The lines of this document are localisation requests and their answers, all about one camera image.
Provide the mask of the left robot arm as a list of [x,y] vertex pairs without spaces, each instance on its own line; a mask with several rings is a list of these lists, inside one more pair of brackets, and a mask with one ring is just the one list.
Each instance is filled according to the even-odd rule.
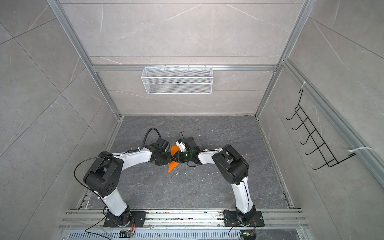
[[168,149],[145,146],[125,153],[101,152],[84,176],[84,183],[101,198],[108,209],[105,227],[126,227],[132,215],[128,204],[121,197],[118,184],[121,173],[138,164],[153,162],[168,165],[171,162]]

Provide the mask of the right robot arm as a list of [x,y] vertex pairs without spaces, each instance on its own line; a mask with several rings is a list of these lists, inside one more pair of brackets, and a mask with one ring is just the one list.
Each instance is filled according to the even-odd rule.
[[248,187],[249,164],[231,145],[214,150],[196,151],[186,148],[184,152],[171,154],[177,163],[194,162],[198,165],[214,164],[224,179],[232,186],[236,199],[237,221],[248,225],[253,221],[256,207]]

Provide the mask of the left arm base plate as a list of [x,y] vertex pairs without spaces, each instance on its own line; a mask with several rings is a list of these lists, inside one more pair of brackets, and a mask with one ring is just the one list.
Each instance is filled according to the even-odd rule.
[[142,228],[145,223],[146,214],[147,212],[145,211],[125,211],[121,216],[117,217],[108,211],[103,227],[128,228],[135,224],[136,228]]

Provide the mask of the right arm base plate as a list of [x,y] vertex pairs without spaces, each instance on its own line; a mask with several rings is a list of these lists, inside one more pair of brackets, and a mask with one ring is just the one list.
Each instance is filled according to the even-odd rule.
[[241,212],[224,210],[224,222],[226,227],[264,227],[264,217],[261,211],[249,212],[243,215]]

